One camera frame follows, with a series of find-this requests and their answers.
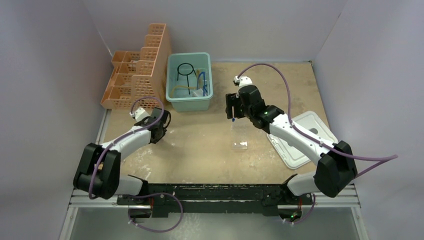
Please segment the clear well plate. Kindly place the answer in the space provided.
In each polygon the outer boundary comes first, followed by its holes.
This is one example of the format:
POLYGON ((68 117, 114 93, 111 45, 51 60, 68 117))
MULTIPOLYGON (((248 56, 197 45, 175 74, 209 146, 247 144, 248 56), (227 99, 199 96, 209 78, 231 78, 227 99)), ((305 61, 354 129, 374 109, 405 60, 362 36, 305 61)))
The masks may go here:
POLYGON ((230 145, 234 150, 246 150, 248 148, 247 127, 248 123, 244 119, 236 118, 235 122, 231 122, 230 145))

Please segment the blue safety glasses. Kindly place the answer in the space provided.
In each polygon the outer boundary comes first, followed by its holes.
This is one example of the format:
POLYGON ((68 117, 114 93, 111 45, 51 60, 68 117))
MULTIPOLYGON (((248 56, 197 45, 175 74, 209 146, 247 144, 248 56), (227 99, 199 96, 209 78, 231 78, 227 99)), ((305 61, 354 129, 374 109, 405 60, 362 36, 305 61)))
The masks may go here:
POLYGON ((206 72, 201 71, 197 74, 197 89, 202 90, 202 96, 205 97, 208 95, 208 84, 206 80, 206 72))

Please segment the amber rubber tubing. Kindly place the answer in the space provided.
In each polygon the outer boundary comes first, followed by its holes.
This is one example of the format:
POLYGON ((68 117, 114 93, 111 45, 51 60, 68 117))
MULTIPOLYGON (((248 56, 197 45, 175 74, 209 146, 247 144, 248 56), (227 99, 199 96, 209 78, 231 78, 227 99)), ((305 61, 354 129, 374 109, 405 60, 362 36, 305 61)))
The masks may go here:
POLYGON ((176 75, 172 78, 171 89, 169 96, 171 98, 187 98, 192 97, 192 91, 197 89, 198 73, 202 72, 200 69, 194 69, 195 73, 189 76, 190 94, 188 93, 187 80, 185 76, 180 76, 177 81, 177 70, 176 75))

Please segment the black ring stand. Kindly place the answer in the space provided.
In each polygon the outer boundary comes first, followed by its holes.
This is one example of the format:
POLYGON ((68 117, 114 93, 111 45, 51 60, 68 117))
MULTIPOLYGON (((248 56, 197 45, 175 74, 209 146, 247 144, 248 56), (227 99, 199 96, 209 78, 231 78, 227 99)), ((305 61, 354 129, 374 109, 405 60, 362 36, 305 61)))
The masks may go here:
POLYGON ((184 76, 186 78, 188 93, 191 93, 190 89, 190 81, 189 76, 195 73, 195 68, 191 63, 183 62, 177 67, 177 81, 180 80, 180 76, 184 76))

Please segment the white paper tag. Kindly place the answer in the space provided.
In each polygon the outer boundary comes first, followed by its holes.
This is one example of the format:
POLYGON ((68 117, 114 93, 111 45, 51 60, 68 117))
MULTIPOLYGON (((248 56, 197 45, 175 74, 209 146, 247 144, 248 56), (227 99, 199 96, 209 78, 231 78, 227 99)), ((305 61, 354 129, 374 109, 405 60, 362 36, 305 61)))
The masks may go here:
POLYGON ((208 95, 204 88, 195 89, 191 94, 193 97, 206 97, 208 95))

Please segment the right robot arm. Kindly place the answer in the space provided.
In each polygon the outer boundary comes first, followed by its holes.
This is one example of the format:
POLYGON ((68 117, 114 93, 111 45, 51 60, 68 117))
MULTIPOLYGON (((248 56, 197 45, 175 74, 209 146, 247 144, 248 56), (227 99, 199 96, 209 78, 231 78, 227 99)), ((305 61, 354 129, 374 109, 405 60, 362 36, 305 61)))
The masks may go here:
POLYGON ((317 192, 334 198, 358 176, 348 143, 327 141, 294 123, 282 109, 267 105, 255 85, 227 93, 225 103, 228 119, 249 119, 254 127, 286 141, 316 165, 315 171, 295 174, 283 183, 284 202, 292 204, 303 194, 317 192))

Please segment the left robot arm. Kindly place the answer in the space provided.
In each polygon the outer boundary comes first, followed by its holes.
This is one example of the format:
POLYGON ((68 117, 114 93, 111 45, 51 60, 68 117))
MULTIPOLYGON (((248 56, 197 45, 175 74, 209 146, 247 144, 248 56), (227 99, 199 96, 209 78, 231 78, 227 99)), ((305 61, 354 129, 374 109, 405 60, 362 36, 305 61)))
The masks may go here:
POLYGON ((121 174, 121 162, 138 149, 156 144, 166 134, 171 113, 155 107, 151 113, 138 108, 133 114, 134 125, 119 137, 102 144, 85 146, 73 186, 89 194, 90 199, 109 199, 114 195, 129 195, 138 205, 146 203, 149 191, 143 187, 146 181, 121 174))

